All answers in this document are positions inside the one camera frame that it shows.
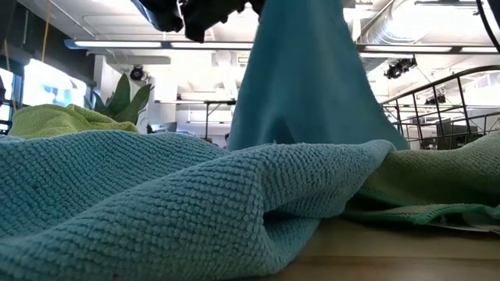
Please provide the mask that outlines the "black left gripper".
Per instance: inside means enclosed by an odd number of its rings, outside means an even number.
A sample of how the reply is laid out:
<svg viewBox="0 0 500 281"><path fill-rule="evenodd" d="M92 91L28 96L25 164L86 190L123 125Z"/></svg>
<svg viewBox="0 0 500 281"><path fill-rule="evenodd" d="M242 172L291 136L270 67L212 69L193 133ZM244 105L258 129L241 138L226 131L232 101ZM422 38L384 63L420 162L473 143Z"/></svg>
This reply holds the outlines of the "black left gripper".
<svg viewBox="0 0 500 281"><path fill-rule="evenodd" d="M241 13L249 2L260 14L265 0L187 0L181 3L184 18L184 34L195 42L205 40L205 32L217 23L225 23L233 12Z"/></svg>

